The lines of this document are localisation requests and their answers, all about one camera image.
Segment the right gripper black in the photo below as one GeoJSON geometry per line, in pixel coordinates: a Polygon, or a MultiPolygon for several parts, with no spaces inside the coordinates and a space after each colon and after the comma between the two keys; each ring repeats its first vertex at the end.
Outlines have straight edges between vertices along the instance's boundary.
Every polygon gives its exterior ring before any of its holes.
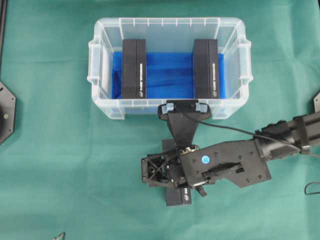
{"type": "Polygon", "coordinates": [[[227,179],[244,188],[270,180],[255,140],[227,141],[202,149],[172,149],[141,159],[141,180],[150,186],[182,189],[189,187],[202,196],[204,185],[227,179]]]}

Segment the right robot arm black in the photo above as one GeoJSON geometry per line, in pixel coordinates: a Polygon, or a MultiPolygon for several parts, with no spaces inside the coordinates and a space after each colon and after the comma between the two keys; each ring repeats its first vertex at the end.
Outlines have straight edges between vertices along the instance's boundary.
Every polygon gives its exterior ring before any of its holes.
{"type": "Polygon", "coordinates": [[[252,139],[225,141],[205,148],[192,143],[202,113],[169,112],[161,116],[173,136],[173,147],[141,160],[141,180],[150,186],[189,187],[206,195],[205,185],[227,179],[240,188],[271,179],[270,160],[310,154],[320,143],[320,115],[296,116],[257,131],[252,139]]]}

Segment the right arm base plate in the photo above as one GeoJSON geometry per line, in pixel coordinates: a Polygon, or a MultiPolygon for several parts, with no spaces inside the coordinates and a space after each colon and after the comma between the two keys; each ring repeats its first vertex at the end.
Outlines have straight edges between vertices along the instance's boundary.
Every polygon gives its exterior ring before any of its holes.
{"type": "Polygon", "coordinates": [[[320,92],[313,98],[314,112],[320,112],[320,92]]]}

